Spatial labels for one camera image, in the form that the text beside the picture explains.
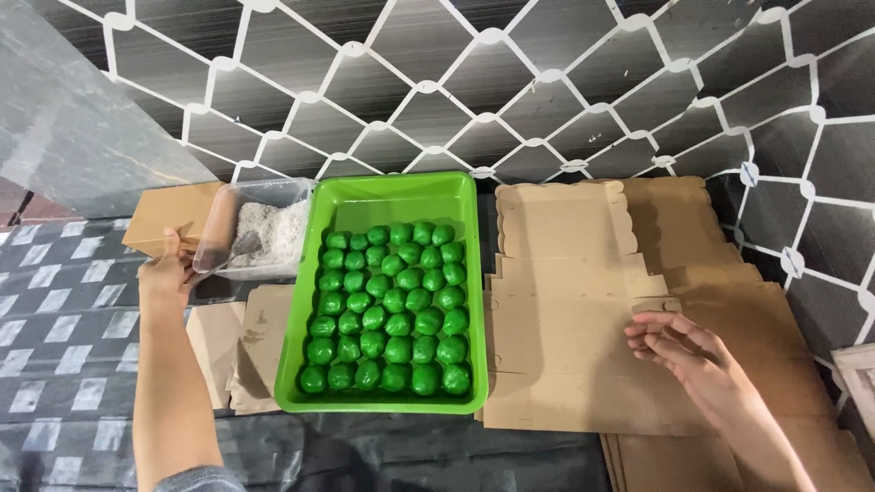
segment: sleeve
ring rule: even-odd
[[[160,481],[153,492],[246,492],[246,489],[224,467],[210,466],[171,475]]]

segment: green dough ball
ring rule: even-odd
[[[419,257],[419,263],[425,268],[440,268],[444,264],[444,259],[440,256],[440,250],[434,246],[430,246],[423,250],[423,254]]]
[[[310,323],[310,334],[319,338],[329,338],[337,329],[337,322],[331,316],[317,316]]]
[[[322,255],[322,266],[328,270],[340,270],[343,268],[343,251],[331,248]]]
[[[365,251],[365,259],[367,260],[367,266],[380,266],[382,264],[383,258],[388,255],[389,249],[385,246],[371,246]]]
[[[383,370],[382,387],[386,391],[401,391],[410,386],[410,364],[387,364]]]
[[[396,287],[386,292],[383,305],[390,313],[403,313],[405,300],[407,300],[407,292],[401,287]]]
[[[441,328],[446,334],[462,334],[468,329],[468,311],[464,307],[453,307],[444,315],[444,327]]]
[[[349,248],[349,237],[352,234],[348,230],[330,233],[325,239],[325,246],[345,250]]]
[[[444,265],[444,278],[449,285],[459,285],[465,282],[465,267],[457,263]]]
[[[440,388],[440,365],[422,364],[413,369],[410,388],[420,397],[430,397]]]
[[[343,270],[329,270],[319,277],[319,289],[325,292],[339,291],[343,285]]]
[[[334,360],[334,342],[330,338],[314,338],[307,344],[307,359],[314,364],[327,364]]]
[[[453,229],[452,226],[437,226],[435,227],[434,232],[431,233],[431,242],[435,246],[447,244],[448,242],[452,242],[453,239],[456,239],[456,230]]]
[[[437,305],[444,309],[452,309],[456,306],[462,306],[465,303],[465,291],[461,287],[454,285],[452,287],[444,287],[437,291],[435,298]]]
[[[359,339],[361,353],[368,359],[376,359],[386,350],[386,334],[381,331],[365,332]]]
[[[398,286],[405,291],[412,291],[423,284],[423,275],[421,268],[408,268],[399,273],[395,280],[397,280]]]
[[[367,292],[350,294],[349,299],[346,300],[346,307],[359,314],[364,313],[373,304],[374,298]]]
[[[380,270],[390,277],[398,275],[405,268],[407,268],[407,265],[404,264],[404,260],[398,255],[389,255],[383,258],[382,263],[380,263]]]
[[[368,237],[363,234],[353,234],[353,237],[349,238],[349,249],[353,251],[364,251],[371,245],[368,242]]]
[[[379,330],[386,322],[386,310],[383,306],[370,306],[361,315],[361,325],[366,330]]]
[[[462,364],[444,368],[444,389],[451,395],[464,395],[471,389],[471,372]]]
[[[410,313],[395,313],[386,321],[386,333],[392,336],[404,336],[413,331],[413,316]]]
[[[428,246],[431,244],[431,233],[434,230],[435,225],[431,222],[417,222],[413,228],[413,242]]]
[[[371,277],[365,285],[365,290],[377,299],[382,299],[392,287],[392,281],[382,273],[378,273]]]
[[[359,390],[370,391],[380,384],[380,364],[364,361],[355,371],[355,385]]]
[[[367,230],[367,241],[374,246],[385,246],[389,243],[389,228],[386,226],[373,226]]]
[[[398,256],[406,264],[419,263],[419,257],[423,255],[423,247],[415,242],[406,242],[398,247]]]
[[[328,370],[328,387],[332,390],[345,390],[355,384],[355,364],[342,362]]]
[[[426,291],[422,287],[417,287],[407,294],[407,300],[404,301],[404,307],[411,311],[419,311],[425,309],[431,304],[431,292]]]
[[[361,270],[365,268],[365,256],[361,254],[361,251],[350,251],[346,254],[343,266],[350,271]]]
[[[361,315],[352,309],[347,309],[337,320],[337,331],[340,334],[357,334],[361,331]]]
[[[468,356],[468,342],[464,336],[450,335],[437,345],[437,359],[444,364],[458,364]]]
[[[412,224],[396,224],[392,226],[392,230],[389,232],[389,240],[395,246],[401,246],[406,242],[410,242],[413,239],[413,225]]]
[[[358,292],[365,288],[365,280],[367,278],[367,270],[348,271],[343,277],[343,288],[347,292]]]
[[[354,336],[341,335],[337,341],[337,356],[342,362],[355,362],[361,358],[359,339]]]
[[[321,393],[328,388],[325,366],[310,366],[301,372],[301,389],[304,393]]]
[[[425,272],[423,277],[423,287],[425,290],[437,292],[443,289],[445,285],[446,278],[444,278],[444,273],[440,269],[432,268]]]
[[[413,337],[390,336],[386,342],[386,360],[397,364],[410,362],[413,358]]]
[[[328,292],[326,295],[322,296],[322,300],[319,301],[319,313],[329,314],[331,316],[340,314],[343,312],[343,307],[346,303],[347,296],[345,296],[343,292]]]
[[[461,242],[448,242],[440,247],[440,256],[444,263],[462,263],[465,259],[465,246]]]
[[[421,334],[438,334],[444,314],[435,306],[429,306],[416,314],[413,327]]]
[[[425,364],[435,360],[438,353],[438,338],[422,335],[413,342],[413,362]]]

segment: green plastic tray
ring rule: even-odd
[[[480,240],[477,226],[477,193],[474,180],[463,172],[433,172],[377,177],[332,178],[313,191],[310,221],[297,272],[289,326],[276,373],[274,396],[285,411],[390,411],[406,413],[474,413],[489,391],[486,336],[483,327],[483,287],[480,280]],[[305,341],[308,322],[314,317],[319,293],[316,278],[322,273],[319,259],[329,232],[363,233],[371,226],[397,221],[433,221],[451,224],[457,241],[465,244],[467,295],[470,316],[467,331],[472,388],[466,396],[419,397],[410,390],[327,391],[311,395],[301,391],[298,375],[307,365]],[[396,247],[390,245],[393,252]]]

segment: hand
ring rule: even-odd
[[[719,431],[746,426],[751,418],[772,419],[759,392],[720,337],[682,314],[638,313],[625,332],[635,357],[668,368]]]
[[[194,275],[191,256],[179,248],[179,235],[173,228],[164,228],[164,254],[140,266],[140,306],[164,303],[180,311],[188,305],[192,291],[186,282]]]

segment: clear plastic container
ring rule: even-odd
[[[293,255],[281,264],[249,266],[245,268],[225,267],[215,274],[231,280],[269,280],[295,277],[301,261],[301,248],[307,230],[310,214],[310,198],[316,181],[307,178],[264,179],[232,183],[219,188],[213,198],[210,215],[206,219],[204,234],[200,237],[198,249],[194,253],[193,267],[198,273],[215,268],[228,259],[231,245],[237,236],[237,215],[244,203],[251,201],[272,207],[285,208],[293,203],[306,200],[304,222],[297,235]]]

